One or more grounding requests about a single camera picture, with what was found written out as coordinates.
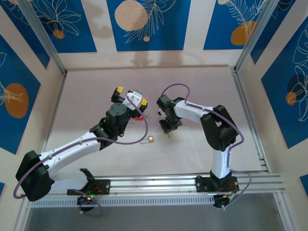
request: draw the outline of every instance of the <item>leaf illustration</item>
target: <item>leaf illustration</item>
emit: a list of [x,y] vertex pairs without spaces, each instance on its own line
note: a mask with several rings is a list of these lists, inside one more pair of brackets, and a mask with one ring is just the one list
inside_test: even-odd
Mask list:
[[129,43],[134,39],[141,40],[144,37],[151,37],[155,33],[155,29],[159,29],[159,25],[164,25],[163,13],[171,9],[177,0],[141,0],[141,5],[145,8],[148,21],[143,28],[135,31],[128,31],[124,37],[128,37],[125,43]]
[[238,21],[239,25],[245,24],[250,15],[250,11],[246,1],[242,0],[229,0],[226,5],[229,7],[231,16]]

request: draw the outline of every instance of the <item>white robotic arm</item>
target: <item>white robotic arm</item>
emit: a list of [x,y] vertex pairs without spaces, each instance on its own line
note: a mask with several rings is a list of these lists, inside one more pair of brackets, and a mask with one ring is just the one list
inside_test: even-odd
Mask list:
[[[166,95],[162,95],[156,103],[159,107],[158,113],[164,116],[164,119],[159,121],[164,133],[169,133],[181,126],[182,118],[189,119],[202,125],[206,140],[213,148],[210,177],[196,178],[197,192],[229,192],[229,184],[233,184],[237,179],[231,176],[232,173],[228,169],[228,151],[229,147],[235,143],[238,133],[229,123],[221,119],[223,117],[234,125],[226,108],[221,105],[205,107],[181,97],[171,100]],[[229,199],[223,198],[219,203],[215,203],[215,206],[220,207],[227,203]]]
[[[178,102],[174,107],[174,111],[177,117],[189,119],[198,124],[201,124],[200,119],[203,115],[209,114],[209,112],[205,111],[204,109],[212,111],[213,107],[205,107],[191,103],[189,101],[185,102],[185,100]],[[219,179],[224,178],[230,173],[227,168],[227,157],[228,148],[225,151],[213,149],[212,173]]]
[[[61,168],[83,156],[100,151],[112,143],[120,143],[117,142],[118,136],[124,135],[128,121],[136,116],[139,117],[140,113],[147,108],[147,101],[140,92],[137,90],[129,91],[126,98],[122,98],[120,97],[122,90],[122,87],[116,88],[111,98],[114,104],[106,112],[106,117],[102,118],[89,132],[54,150],[39,155],[30,151],[24,156],[16,178],[20,181],[19,184],[21,184],[29,201],[44,197],[51,190],[53,184],[58,185],[55,174]],[[81,169],[81,171],[88,180],[88,183],[84,185],[84,190],[92,190],[95,185],[102,183],[96,181],[87,169]]]

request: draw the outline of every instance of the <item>flower illustration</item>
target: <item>flower illustration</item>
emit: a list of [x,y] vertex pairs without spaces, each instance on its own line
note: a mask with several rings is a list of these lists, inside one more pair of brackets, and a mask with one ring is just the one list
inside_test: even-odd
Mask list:
[[271,16],[275,19],[277,19],[277,15],[279,11],[287,11],[289,7],[291,6],[293,0],[279,0],[277,3],[277,6],[274,10],[274,12],[271,14]]
[[57,39],[63,39],[64,32],[79,35],[74,23],[81,19],[81,15],[67,10],[66,0],[34,0],[31,4],[47,33]]
[[170,10],[177,0],[125,0],[115,10],[115,20],[126,31],[126,43],[134,39],[148,42],[164,25],[163,13]]
[[232,44],[239,46],[246,43],[266,2],[259,0],[257,3],[255,0],[252,7],[248,7],[246,0],[218,0],[218,4],[228,6],[231,16],[239,25],[231,35]]
[[299,121],[308,119],[308,67],[298,65],[295,67],[297,83],[287,94],[287,103],[293,105],[299,103]]
[[305,121],[308,119],[308,25],[301,33],[297,47],[294,51],[293,63],[296,75],[294,75],[288,84],[288,93],[286,101],[289,105],[299,103],[299,119]]
[[[2,65],[4,64],[6,55],[7,55],[6,53],[0,52],[0,67],[2,67]],[[22,95],[23,95],[22,93],[14,94],[13,92],[5,88],[0,81],[0,106],[5,102],[9,103],[10,100],[16,100],[22,102],[23,101],[21,99]]]

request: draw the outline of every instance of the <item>enclosure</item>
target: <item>enclosure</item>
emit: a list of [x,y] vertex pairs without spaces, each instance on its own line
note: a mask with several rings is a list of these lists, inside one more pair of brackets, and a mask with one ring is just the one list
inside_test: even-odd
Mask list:
[[[306,0],[0,5],[0,230],[307,229]],[[190,94],[185,99],[184,86],[164,93],[182,123],[166,133],[160,120],[169,111],[161,113],[157,102],[175,83]],[[131,116],[117,139],[138,141],[148,130],[141,143],[81,151],[50,176],[55,183],[46,196],[33,202],[13,197],[26,153],[44,156],[87,136],[108,117],[112,97],[120,94],[127,106],[127,92],[141,94],[147,108],[141,119]],[[223,105],[244,136],[228,152],[237,178],[230,207],[213,206],[220,191],[199,192],[197,178],[212,177],[217,156],[208,127],[179,116],[179,101],[182,108],[198,105],[189,109],[199,110],[198,120],[205,107]],[[45,165],[50,174],[60,157]],[[80,195],[67,190],[84,186],[85,168],[108,184],[99,197],[89,197],[101,207],[87,204],[83,208],[94,209],[80,212]],[[100,208],[102,216],[87,216]]]

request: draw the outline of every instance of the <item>cable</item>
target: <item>cable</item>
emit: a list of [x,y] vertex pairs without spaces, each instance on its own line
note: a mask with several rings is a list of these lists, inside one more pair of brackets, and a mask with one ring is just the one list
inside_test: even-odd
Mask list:
[[187,88],[188,93],[187,93],[187,95],[186,95],[186,97],[185,97],[185,103],[186,103],[186,105],[188,105],[188,106],[190,106],[190,107],[197,108],[197,109],[201,109],[201,110],[203,110],[203,111],[206,111],[206,112],[209,112],[209,113],[212,113],[212,114],[218,116],[220,119],[222,119],[222,120],[224,120],[225,122],[227,122],[227,123],[228,123],[233,129],[235,129],[236,132],[241,136],[241,139],[242,139],[242,140],[241,140],[240,142],[238,142],[238,143],[232,145],[232,146],[229,147],[229,149],[228,149],[228,155],[227,155],[227,168],[228,168],[228,170],[231,171],[231,172],[234,172],[234,173],[241,173],[241,174],[246,174],[246,175],[248,175],[248,176],[249,176],[249,182],[248,182],[248,184],[246,185],[246,187],[241,191],[241,193],[240,193],[233,201],[231,201],[228,205],[226,205],[226,206],[224,207],[224,209],[225,209],[225,208],[229,207],[229,206],[230,206],[234,201],[236,201],[239,197],[242,196],[242,194],[247,190],[247,188],[249,187],[249,185],[251,184],[251,181],[252,181],[252,176],[249,174],[249,172],[237,171],[237,170],[233,170],[233,169],[230,168],[230,155],[231,155],[231,150],[232,150],[233,148],[235,148],[236,146],[238,146],[238,145],[244,143],[244,135],[241,133],[241,131],[240,131],[231,121],[229,121],[227,118],[223,117],[221,114],[219,114],[219,113],[217,113],[217,112],[215,112],[215,111],[213,111],[213,110],[209,110],[209,109],[207,109],[207,108],[201,107],[201,106],[197,106],[197,105],[194,105],[194,104],[191,104],[191,103],[187,103],[187,99],[188,99],[188,96],[189,96],[190,93],[191,93],[191,90],[190,90],[190,88],[189,88],[186,84],[183,84],[183,83],[175,83],[175,84],[172,84],[172,85],[168,86],[166,89],[164,89],[162,95],[165,93],[165,91],[166,91],[167,89],[169,89],[169,88],[171,88],[172,86],[175,86],[175,85],[181,85],[181,86],[185,86],[185,87]]
[[185,103],[186,103],[186,101],[187,101],[187,99],[188,99],[188,96],[189,96],[190,93],[191,93],[191,90],[190,90],[190,88],[189,88],[186,84],[183,84],[183,83],[174,83],[174,84],[171,84],[170,86],[168,86],[166,89],[163,90],[161,96],[164,95],[164,93],[165,93],[166,90],[168,90],[169,88],[171,88],[171,87],[173,87],[173,86],[176,86],[176,85],[181,85],[181,86],[184,86],[184,87],[187,88],[188,93],[187,93],[187,95],[186,95],[186,97],[185,97]]
[[[93,137],[93,138],[88,138],[88,139],[84,139],[84,140],[81,140],[83,143],[84,142],[89,142],[89,141],[97,141],[97,140],[102,140],[102,141],[108,141],[108,142],[112,142],[112,143],[116,143],[116,144],[122,144],[122,145],[130,145],[130,144],[136,144],[136,143],[139,143],[140,141],[142,141],[148,134],[148,130],[149,130],[149,125],[148,125],[148,122],[146,120],[146,118],[144,117],[143,113],[140,111],[140,109],[129,99],[129,97],[127,96],[126,97],[127,100],[129,101],[130,104],[133,105],[133,107],[137,110],[137,112],[142,116],[143,120],[144,120],[144,123],[145,123],[145,134],[144,136],[137,140],[137,141],[134,141],[134,142],[118,142],[118,141],[114,141],[114,140],[111,140],[111,139],[108,139],[108,138],[103,138],[103,137]],[[57,154],[61,153],[61,152],[64,152],[66,151],[67,149],[70,149],[72,147],[75,147],[77,145],[80,145],[80,142],[77,141],[73,144],[70,144],[56,152],[54,152],[51,156],[47,156],[45,157],[44,159],[42,159],[41,161],[37,162],[35,165],[33,165],[22,177],[21,179],[18,181],[15,189],[14,189],[14,192],[13,192],[13,197],[15,199],[22,199],[22,198],[25,198],[26,195],[22,194],[20,196],[17,195],[17,191],[19,189],[19,187],[21,186],[21,184],[24,182],[24,180],[27,178],[27,176],[29,176],[29,174],[35,170],[39,165],[43,164],[45,161],[47,160],[51,160],[53,157],[55,157]]]

